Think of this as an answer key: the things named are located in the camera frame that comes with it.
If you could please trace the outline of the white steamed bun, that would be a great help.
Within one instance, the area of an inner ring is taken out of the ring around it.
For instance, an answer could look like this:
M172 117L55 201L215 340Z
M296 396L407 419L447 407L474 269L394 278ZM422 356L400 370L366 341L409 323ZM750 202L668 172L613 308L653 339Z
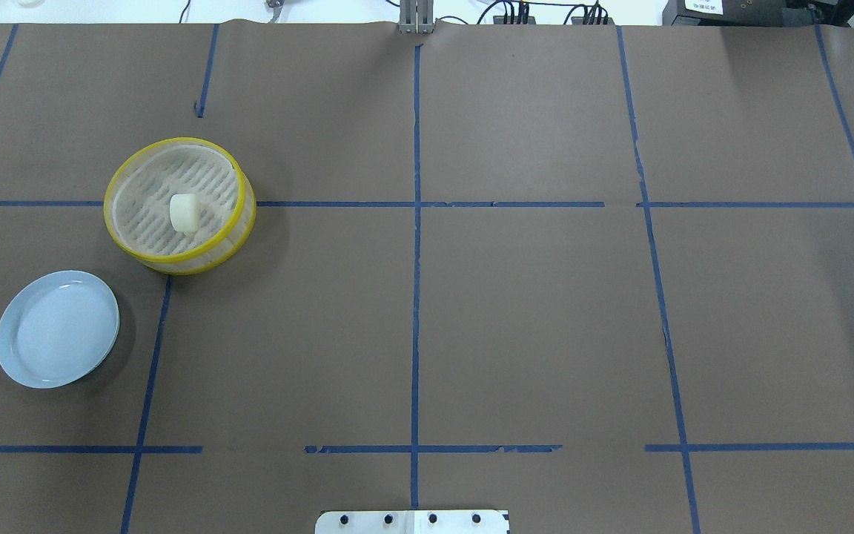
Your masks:
M201 226L199 197L194 194L176 194L170 198L169 220L173 230L181 234L194 234Z

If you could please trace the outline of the yellow bamboo steamer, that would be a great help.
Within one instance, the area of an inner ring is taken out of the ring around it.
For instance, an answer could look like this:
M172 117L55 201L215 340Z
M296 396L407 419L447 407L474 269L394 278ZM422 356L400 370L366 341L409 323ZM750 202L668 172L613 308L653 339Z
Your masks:
M254 190L239 163L193 136L164 139L130 156L104 198L112 240L172 276L223 264L241 249L255 219Z

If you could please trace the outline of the light blue plate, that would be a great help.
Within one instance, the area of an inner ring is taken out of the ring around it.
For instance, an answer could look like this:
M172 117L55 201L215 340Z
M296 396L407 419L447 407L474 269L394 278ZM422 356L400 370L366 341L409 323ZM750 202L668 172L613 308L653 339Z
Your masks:
M112 288L88 271L55 271L15 295L0 318L0 367L31 389L66 386L114 348L121 312Z

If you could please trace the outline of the aluminium frame post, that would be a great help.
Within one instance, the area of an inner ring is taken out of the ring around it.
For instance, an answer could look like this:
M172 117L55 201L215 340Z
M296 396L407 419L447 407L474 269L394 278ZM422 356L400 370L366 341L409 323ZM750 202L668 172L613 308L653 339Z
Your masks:
M436 27L433 0L399 0L399 31L405 34L433 33Z

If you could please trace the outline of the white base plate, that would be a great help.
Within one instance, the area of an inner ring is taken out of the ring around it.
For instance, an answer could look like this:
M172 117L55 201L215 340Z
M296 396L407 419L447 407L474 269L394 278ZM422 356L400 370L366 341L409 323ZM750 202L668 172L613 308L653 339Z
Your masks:
M315 533L509 533L501 510L357 510L328 511Z

